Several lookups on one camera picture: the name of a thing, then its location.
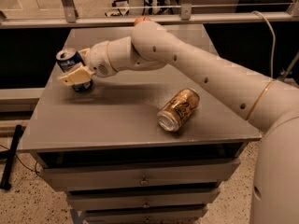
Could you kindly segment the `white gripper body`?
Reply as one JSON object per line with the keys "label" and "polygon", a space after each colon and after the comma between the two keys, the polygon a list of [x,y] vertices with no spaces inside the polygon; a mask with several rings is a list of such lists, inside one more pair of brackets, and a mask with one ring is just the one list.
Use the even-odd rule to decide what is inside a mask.
{"label": "white gripper body", "polygon": [[84,62],[97,77],[112,77],[117,74],[108,58],[108,44],[108,41],[101,42],[86,51]]}

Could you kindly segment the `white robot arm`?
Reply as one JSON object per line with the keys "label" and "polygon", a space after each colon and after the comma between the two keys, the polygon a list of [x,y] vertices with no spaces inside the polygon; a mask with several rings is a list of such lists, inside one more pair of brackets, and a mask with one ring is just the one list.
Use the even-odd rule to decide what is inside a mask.
{"label": "white robot arm", "polygon": [[132,33],[79,52],[60,77],[67,86],[122,70],[177,68],[264,137],[256,162],[250,224],[299,224],[299,89],[189,45],[145,17]]}

